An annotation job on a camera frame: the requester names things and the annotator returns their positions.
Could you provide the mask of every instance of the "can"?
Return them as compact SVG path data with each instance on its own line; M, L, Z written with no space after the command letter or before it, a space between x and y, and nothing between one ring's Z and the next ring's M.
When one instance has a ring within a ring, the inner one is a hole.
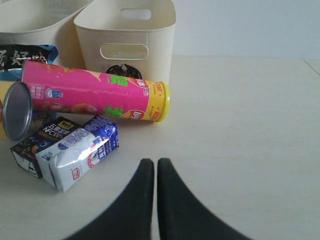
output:
M29 129L32 113L32 98L27 85L0 80L0 138L20 140Z
M33 108L161 122L170 107L164 82L100 73L27 60L22 81L30 89Z

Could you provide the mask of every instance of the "metal can bottom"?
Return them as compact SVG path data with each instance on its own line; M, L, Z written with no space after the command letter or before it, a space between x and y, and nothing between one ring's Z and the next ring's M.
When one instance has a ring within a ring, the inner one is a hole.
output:
M0 80L0 138L20 140L29 129L32 114L28 86L23 82Z

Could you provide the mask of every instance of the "white tabletop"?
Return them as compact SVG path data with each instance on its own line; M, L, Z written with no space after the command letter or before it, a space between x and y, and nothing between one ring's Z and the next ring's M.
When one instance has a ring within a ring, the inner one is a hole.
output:
M248 237L318 240L320 76L300 59L174 57L170 87L164 122L118 121L120 148L67 193L18 167L14 143L1 141L0 239L62 239L112 203L142 158L169 157L198 199Z

